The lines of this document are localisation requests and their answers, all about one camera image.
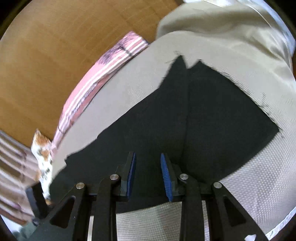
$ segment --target silver rivet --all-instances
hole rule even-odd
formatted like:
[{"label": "silver rivet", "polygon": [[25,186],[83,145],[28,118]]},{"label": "silver rivet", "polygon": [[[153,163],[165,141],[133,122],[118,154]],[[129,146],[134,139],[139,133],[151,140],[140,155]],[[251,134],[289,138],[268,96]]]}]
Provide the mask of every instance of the silver rivet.
[{"label": "silver rivet", "polygon": [[185,174],[185,173],[182,173],[182,174],[180,175],[180,178],[181,178],[182,180],[187,180],[187,179],[188,179],[188,175]]},{"label": "silver rivet", "polygon": [[119,176],[117,175],[117,174],[112,174],[111,176],[110,176],[110,179],[111,180],[117,180],[119,178]]},{"label": "silver rivet", "polygon": [[215,187],[215,188],[221,188],[221,187],[222,187],[222,184],[219,183],[219,182],[215,182],[215,183],[214,183],[214,187]]},{"label": "silver rivet", "polygon": [[84,188],[84,183],[77,183],[77,184],[76,184],[76,188],[77,188],[77,189],[82,189],[82,188]]}]

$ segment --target brown surface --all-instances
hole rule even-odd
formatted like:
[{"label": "brown surface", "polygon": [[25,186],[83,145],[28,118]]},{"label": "brown surface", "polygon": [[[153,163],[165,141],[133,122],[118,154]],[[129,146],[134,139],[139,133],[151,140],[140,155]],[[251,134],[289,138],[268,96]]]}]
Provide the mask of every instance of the brown surface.
[{"label": "brown surface", "polygon": [[0,128],[31,146],[53,138],[67,97],[127,32],[147,41],[175,0],[32,0],[0,41]]}]

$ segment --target ribbed blue pad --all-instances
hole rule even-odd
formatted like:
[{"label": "ribbed blue pad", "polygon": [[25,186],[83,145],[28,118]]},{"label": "ribbed blue pad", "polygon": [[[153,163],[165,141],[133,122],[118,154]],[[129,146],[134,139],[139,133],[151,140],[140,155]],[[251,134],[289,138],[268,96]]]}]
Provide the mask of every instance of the ribbed blue pad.
[{"label": "ribbed blue pad", "polygon": [[168,172],[168,166],[165,161],[165,155],[162,153],[160,155],[160,166],[163,173],[163,182],[165,184],[165,193],[168,200],[171,202],[173,200],[172,182],[170,180],[170,174]]},{"label": "ribbed blue pad", "polygon": [[126,191],[126,195],[129,198],[132,188],[133,188],[133,178],[134,178],[134,174],[135,174],[135,168],[136,168],[136,153],[133,154],[133,159],[131,161],[131,169],[128,173],[128,181],[127,181],[127,191]]}]

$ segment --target pink striped fabric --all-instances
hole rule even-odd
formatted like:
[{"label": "pink striped fabric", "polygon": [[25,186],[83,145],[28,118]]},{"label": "pink striped fabric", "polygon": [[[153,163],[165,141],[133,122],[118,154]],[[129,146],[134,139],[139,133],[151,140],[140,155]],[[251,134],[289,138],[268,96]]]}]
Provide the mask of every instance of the pink striped fabric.
[{"label": "pink striped fabric", "polygon": [[148,43],[141,36],[134,32],[129,32],[91,67],[72,91],[64,105],[59,125],[52,141],[52,154],[58,148],[69,128],[76,122],[103,85],[128,60],[147,46]]}]

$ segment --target black cloth piece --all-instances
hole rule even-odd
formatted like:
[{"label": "black cloth piece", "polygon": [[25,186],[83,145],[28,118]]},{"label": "black cloth piece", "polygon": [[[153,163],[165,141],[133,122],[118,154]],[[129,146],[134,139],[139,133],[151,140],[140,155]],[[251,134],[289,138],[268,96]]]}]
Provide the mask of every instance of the black cloth piece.
[{"label": "black cloth piece", "polygon": [[168,201],[160,168],[166,152],[202,182],[211,184],[244,165],[278,127],[229,79],[198,62],[186,70],[182,57],[172,64],[160,87],[131,108],[83,150],[70,155],[50,186],[58,202],[76,183],[99,183],[137,154],[130,201],[117,212]]}]

